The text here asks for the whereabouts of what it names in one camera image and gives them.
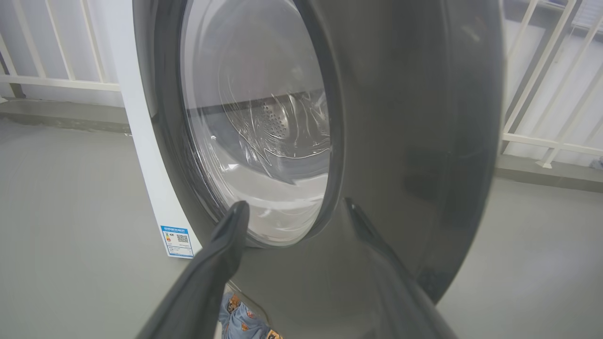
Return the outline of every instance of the black object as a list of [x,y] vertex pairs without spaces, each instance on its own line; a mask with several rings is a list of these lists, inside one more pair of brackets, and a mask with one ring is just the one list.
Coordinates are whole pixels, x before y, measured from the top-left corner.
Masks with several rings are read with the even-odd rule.
[[[346,206],[372,269],[373,284],[367,293],[374,293],[377,323],[365,338],[456,338],[362,209],[349,199]],[[213,337],[224,286],[241,262],[248,218],[246,202],[239,201],[230,208],[209,245],[186,267],[138,339]]]
[[375,337],[380,339],[454,339],[427,294],[377,233],[362,209],[349,199],[346,206],[356,235],[364,244],[373,278],[377,307]]
[[[180,44],[191,1],[136,0],[133,14],[142,84],[163,163],[186,218],[207,247],[226,211],[207,183],[183,104]],[[504,79],[499,2],[294,3],[324,82],[332,143],[329,181],[306,238],[287,248],[246,250],[232,281],[252,302],[248,306],[264,310],[287,339],[325,333],[339,338],[342,330],[353,338],[371,326],[373,301],[364,294],[373,282],[343,197],[362,206],[433,303],[469,250],[499,142]],[[279,279],[266,279],[275,273]]]
[[219,304],[241,263],[249,205],[235,203],[149,318],[138,339],[213,338]]

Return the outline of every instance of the gray floor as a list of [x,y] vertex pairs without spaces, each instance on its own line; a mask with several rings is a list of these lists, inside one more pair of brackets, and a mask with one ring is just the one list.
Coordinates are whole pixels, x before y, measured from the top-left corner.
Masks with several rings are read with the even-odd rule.
[[0,338],[133,338],[187,263],[131,137],[0,121]]
[[131,133],[125,109],[121,107],[10,98],[0,105],[0,119],[23,125]]
[[603,338],[603,194],[496,180],[438,308],[459,338]]
[[[603,337],[603,195],[496,180],[439,305],[459,338]],[[0,120],[0,338],[132,338],[168,258],[131,137]]]

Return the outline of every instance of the front-load washing machine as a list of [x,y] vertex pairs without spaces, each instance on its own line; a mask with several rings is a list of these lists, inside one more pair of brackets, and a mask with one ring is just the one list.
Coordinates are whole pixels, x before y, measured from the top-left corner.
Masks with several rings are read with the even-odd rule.
[[[498,1],[106,7],[157,222],[190,237],[189,252],[164,242],[168,253],[192,256],[244,200],[230,285],[285,338],[371,338],[384,331],[376,315],[395,323],[384,315],[395,311],[374,307],[384,305],[376,295],[408,301],[376,270],[388,262],[438,302],[471,245],[496,158]],[[371,259],[367,243],[389,261]]]

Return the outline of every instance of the washing machine door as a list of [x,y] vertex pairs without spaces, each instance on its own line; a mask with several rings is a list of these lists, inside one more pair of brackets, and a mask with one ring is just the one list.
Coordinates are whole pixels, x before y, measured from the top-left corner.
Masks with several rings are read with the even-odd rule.
[[392,271],[445,293],[496,158],[500,22],[497,0],[134,2],[180,204],[206,246],[247,201],[231,286],[284,337],[371,337]]

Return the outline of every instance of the metal railing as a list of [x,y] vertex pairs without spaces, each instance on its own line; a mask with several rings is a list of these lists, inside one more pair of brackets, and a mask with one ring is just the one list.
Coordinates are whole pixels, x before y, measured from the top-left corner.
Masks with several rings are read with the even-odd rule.
[[58,33],[57,26],[55,24],[55,15],[53,12],[53,7],[49,0],[45,0],[46,2],[46,11],[48,12],[48,16],[50,18],[50,23],[52,26],[52,30],[54,32],[54,37],[56,38],[58,44],[58,50],[60,51],[60,55],[63,59],[63,65],[65,67],[65,71],[67,72],[67,79],[63,78],[48,78],[46,76],[46,70],[42,64],[42,59],[40,58],[40,54],[36,48],[36,44],[34,43],[33,36],[31,35],[30,26],[28,25],[27,18],[25,17],[25,12],[23,11],[23,7],[21,6],[21,0],[12,0],[14,10],[16,13],[17,21],[19,22],[19,26],[21,28],[21,32],[25,38],[25,43],[27,45],[27,49],[29,50],[30,56],[34,62],[34,66],[37,72],[36,77],[19,75],[17,70],[14,67],[13,61],[10,57],[10,53],[6,44],[4,43],[4,39],[2,38],[2,34],[0,34],[0,55],[4,59],[4,63],[8,70],[8,74],[0,74],[0,83],[16,83],[16,84],[32,84],[32,85],[42,85],[42,86],[56,86],[56,87],[68,87],[68,88],[77,88],[77,89],[93,89],[93,90],[109,90],[114,92],[119,92],[119,84],[117,83],[108,83],[106,82],[107,76],[105,74],[105,70],[103,68],[103,62],[101,61],[101,56],[98,48],[98,43],[96,41],[96,35],[94,33],[94,29],[92,26],[92,20],[90,18],[90,8],[88,6],[87,0],[80,0],[81,13],[84,19],[84,24],[86,26],[88,41],[90,43],[90,48],[92,49],[92,55],[94,58],[96,73],[98,74],[98,78],[100,81],[86,81],[86,80],[77,80],[75,78],[73,69],[71,67],[71,63],[69,62],[69,56],[65,53],[64,45],[62,43],[61,36]]
[[[528,9],[525,13],[525,16],[522,19],[519,33],[517,34],[517,37],[515,38],[515,41],[513,42],[512,47],[508,53],[509,59],[512,57],[514,51],[517,49],[517,46],[519,45],[519,43],[525,33],[525,30],[528,26],[528,22],[532,16],[532,14],[534,13],[534,9],[537,4],[538,4],[538,0],[530,1],[529,5],[528,5]],[[504,128],[503,128],[502,139],[505,141],[519,142],[521,144],[547,147],[548,149],[545,152],[545,155],[536,162],[537,164],[539,164],[540,166],[542,166],[544,168],[552,168],[551,162],[555,159],[555,157],[561,150],[573,151],[573,152],[578,152],[578,153],[583,153],[583,154],[590,154],[593,156],[603,156],[603,149],[595,148],[595,147],[588,147],[585,145],[569,144],[566,142],[568,137],[575,131],[576,127],[581,122],[581,118],[583,117],[584,112],[587,110],[587,108],[589,107],[589,104],[592,102],[594,97],[597,95],[598,90],[601,88],[601,84],[603,83],[603,64],[599,67],[598,72],[596,73],[596,75],[594,76],[592,81],[590,82],[586,91],[582,94],[580,100],[578,101],[578,104],[573,108],[572,113],[569,115],[567,120],[564,122],[563,126],[561,127],[561,130],[557,133],[557,136],[555,138],[553,138],[553,139],[535,138],[533,136],[519,135],[517,133],[513,133],[510,131],[511,126],[517,119],[519,111],[522,109],[523,105],[526,103],[526,100],[528,99],[529,94],[534,89],[534,85],[536,84],[538,77],[541,76],[541,72],[545,66],[547,59],[551,55],[554,45],[557,43],[558,39],[563,39],[563,36],[562,36],[563,27],[566,25],[567,20],[570,16],[570,13],[572,12],[575,4],[576,4],[576,0],[568,0],[567,5],[565,6],[565,9],[563,10],[563,13],[561,14],[561,16],[559,18],[559,21],[558,21],[557,25],[555,26],[555,29],[551,35],[551,38],[549,39],[545,49],[543,50],[542,54],[540,55],[540,58],[536,64],[534,71],[530,75],[529,80],[526,83],[526,86],[522,89],[522,93],[519,96],[519,100],[516,103],[516,105],[513,107],[513,110],[511,111],[511,115],[507,119],[507,121],[504,125]],[[576,67],[582,62],[585,51],[589,47],[591,42],[593,41],[595,34],[598,33],[598,30],[599,30],[599,27],[601,26],[601,24],[603,24],[603,10],[601,10],[601,12],[597,16],[595,23],[590,27],[589,32],[586,34],[586,37],[584,38],[576,56],[573,58],[569,68],[564,73],[561,82],[555,89],[555,93],[551,97],[551,99],[548,102],[548,105],[546,106],[544,111],[538,117],[538,121],[537,121],[535,127],[532,129],[531,134],[536,134],[538,131],[541,130],[543,121],[547,117],[549,117],[552,109],[558,104],[559,97],[561,96],[560,94],[568,86],[568,84],[569,84],[568,80],[569,80],[570,76],[574,73],[574,71],[576,70]],[[601,111],[601,117],[600,117],[599,122],[593,126],[592,131],[586,138],[585,144],[589,144],[593,140],[593,138],[598,133],[601,132],[602,128],[603,128],[603,110]]]

